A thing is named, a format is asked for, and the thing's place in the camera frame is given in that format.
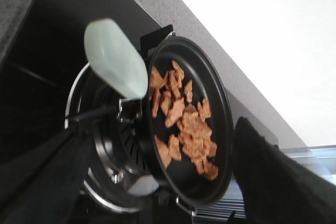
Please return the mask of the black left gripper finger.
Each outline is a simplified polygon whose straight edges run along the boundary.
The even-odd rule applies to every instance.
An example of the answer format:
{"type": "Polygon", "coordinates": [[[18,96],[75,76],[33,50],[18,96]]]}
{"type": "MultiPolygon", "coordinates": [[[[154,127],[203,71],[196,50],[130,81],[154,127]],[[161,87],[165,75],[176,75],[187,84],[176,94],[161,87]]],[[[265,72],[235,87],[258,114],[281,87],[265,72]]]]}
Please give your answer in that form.
{"type": "Polygon", "coordinates": [[[1,223],[67,223],[87,176],[92,134],[72,126],[1,165],[1,223]]]}

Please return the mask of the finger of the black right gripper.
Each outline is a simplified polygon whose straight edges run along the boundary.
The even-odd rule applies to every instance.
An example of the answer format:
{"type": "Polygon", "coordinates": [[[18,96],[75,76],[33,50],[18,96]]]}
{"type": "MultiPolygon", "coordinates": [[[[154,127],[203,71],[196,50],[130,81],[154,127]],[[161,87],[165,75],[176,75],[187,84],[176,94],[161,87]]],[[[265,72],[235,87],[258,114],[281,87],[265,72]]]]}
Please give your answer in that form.
{"type": "Polygon", "coordinates": [[[269,144],[247,118],[238,119],[233,139],[248,223],[335,223],[335,185],[269,144]]]}

